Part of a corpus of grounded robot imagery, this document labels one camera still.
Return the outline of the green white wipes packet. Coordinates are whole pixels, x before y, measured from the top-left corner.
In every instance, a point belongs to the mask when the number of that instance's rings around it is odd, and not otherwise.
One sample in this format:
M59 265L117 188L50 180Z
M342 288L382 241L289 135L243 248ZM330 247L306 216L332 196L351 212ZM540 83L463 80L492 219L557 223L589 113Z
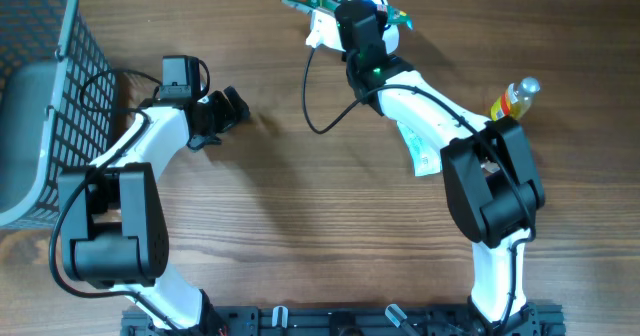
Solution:
M303 13L311 14L314 10L322 10L333 14L343 3L349 0L279 0L288 7L297 9ZM392 16L389 24L405 25L409 30L413 29L411 17L404 11L391 6Z

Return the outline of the clear teal small packet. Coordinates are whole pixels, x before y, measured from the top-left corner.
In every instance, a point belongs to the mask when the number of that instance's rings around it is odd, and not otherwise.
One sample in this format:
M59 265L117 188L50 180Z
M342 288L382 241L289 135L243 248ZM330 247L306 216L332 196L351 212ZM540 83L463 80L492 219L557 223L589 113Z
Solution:
M442 166L439 154L406 125L397 122L397 127L408 148L414 175L423 177L440 173Z

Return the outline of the yellow dish soap bottle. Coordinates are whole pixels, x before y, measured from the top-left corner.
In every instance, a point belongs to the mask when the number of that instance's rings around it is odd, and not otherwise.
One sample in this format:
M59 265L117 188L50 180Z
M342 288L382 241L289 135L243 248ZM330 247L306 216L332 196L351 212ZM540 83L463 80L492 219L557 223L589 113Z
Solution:
M516 120L521 119L540 90L540 83L534 77L526 77L519 83L510 84L491 106L490 118L498 120L510 116Z

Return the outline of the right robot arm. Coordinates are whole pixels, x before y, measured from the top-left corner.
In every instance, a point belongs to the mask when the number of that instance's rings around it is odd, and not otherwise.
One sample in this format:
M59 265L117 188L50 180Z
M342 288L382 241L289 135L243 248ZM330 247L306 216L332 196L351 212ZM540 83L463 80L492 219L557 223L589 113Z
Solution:
M511 117L491 121L466 112L388 53L389 6L349 0L334 15L357 100L430 141L439 155L450 215L472 243L476 316L492 335L513 330L526 305L523 251L536 238L536 212L545 202L521 126Z

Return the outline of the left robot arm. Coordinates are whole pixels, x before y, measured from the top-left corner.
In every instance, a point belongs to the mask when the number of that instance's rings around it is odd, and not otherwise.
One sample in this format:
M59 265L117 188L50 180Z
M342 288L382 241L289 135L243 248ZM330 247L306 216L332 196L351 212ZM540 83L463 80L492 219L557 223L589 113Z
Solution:
M59 176L49 269L73 296L128 298L156 334L225 335L228 326L206 292L169 263L157 180L179 150L220 144L220 134L248 119L250 110L234 87L211 90L202 60L170 55L162 64L162 78L132 109L126 133L88 165Z

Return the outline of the white barcode scanner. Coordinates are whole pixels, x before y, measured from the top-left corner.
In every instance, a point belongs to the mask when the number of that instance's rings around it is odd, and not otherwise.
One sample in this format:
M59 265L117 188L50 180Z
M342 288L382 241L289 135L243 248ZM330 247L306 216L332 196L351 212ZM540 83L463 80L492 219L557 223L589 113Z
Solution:
M398 27L395 25L389 24L392 16L392 9L387 0L364 0L371 1L374 3L379 12L385 12L387 17L387 23L385 24L382 32L382 40L385 43L386 52L391 54L394 52L399 45L399 31Z

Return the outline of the grey plastic mesh basket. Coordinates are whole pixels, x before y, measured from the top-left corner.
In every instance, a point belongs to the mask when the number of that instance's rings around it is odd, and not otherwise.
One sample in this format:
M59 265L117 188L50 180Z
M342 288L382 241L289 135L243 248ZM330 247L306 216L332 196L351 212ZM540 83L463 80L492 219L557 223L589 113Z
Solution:
M112 144L114 77L79 0L1 0L1 226L47 229L58 217L57 178Z

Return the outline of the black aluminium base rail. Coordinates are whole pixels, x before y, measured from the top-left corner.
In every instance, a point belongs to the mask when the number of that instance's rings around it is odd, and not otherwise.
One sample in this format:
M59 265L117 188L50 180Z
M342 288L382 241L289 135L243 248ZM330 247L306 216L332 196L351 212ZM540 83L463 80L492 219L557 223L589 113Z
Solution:
M421 308L273 309L216 307L225 323L217 335L491 335L462 304ZM528 303L504 335L566 335L561 305ZM120 335L175 335L156 328L143 311L123 312Z

